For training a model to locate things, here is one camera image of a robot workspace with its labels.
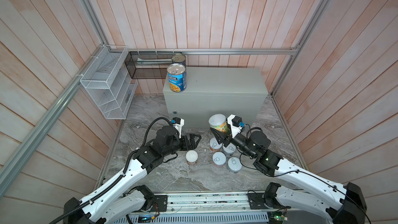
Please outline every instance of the cabinet top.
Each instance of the cabinet top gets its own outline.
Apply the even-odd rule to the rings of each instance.
[[[171,91],[168,77],[164,94],[246,95],[267,96],[268,91],[258,68],[245,67],[187,67],[187,87]]]

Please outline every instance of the blue soup can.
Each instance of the blue soup can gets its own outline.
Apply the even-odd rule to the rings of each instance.
[[[167,76],[169,77],[170,89],[173,92],[182,92],[187,87],[185,66],[174,63],[167,68]]]

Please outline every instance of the soup can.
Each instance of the soup can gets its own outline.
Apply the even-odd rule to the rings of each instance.
[[[180,63],[180,64],[186,66],[185,55],[176,54],[176,55],[172,56],[172,63]]]
[[[173,92],[182,92],[187,87],[186,74],[185,66],[179,63],[174,63],[167,68],[170,89]]]

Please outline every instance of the white wire basket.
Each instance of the white wire basket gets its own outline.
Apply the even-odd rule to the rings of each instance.
[[[123,51],[110,52],[112,47],[123,47]],[[80,79],[83,87],[86,89],[111,89],[112,83],[127,57],[127,53],[125,46],[104,46],[84,73],[82,79]]]

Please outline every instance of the white lidded container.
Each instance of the white lidded container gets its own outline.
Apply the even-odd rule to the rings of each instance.
[[[194,166],[198,160],[198,153],[196,151],[188,151],[187,154],[185,155],[185,158],[187,160],[187,164],[190,166]]]
[[[211,150],[212,152],[219,152],[219,151],[221,151],[221,147],[222,147],[222,143],[219,144],[219,143],[217,142],[217,139],[216,139],[216,138],[212,138],[212,139],[210,140],[210,150]]]
[[[233,144],[229,144],[227,147],[222,146],[222,152],[226,155],[226,157],[232,157],[235,151],[236,146]]]
[[[226,157],[224,155],[224,153],[222,152],[216,152],[213,154],[213,166],[216,168],[221,168],[222,166],[224,166],[226,162]]]
[[[210,127],[219,130],[220,132],[227,133],[228,125],[226,124],[226,117],[223,114],[215,114],[209,118]]]
[[[233,173],[238,173],[242,169],[242,163],[239,158],[231,157],[228,160],[228,170]]]

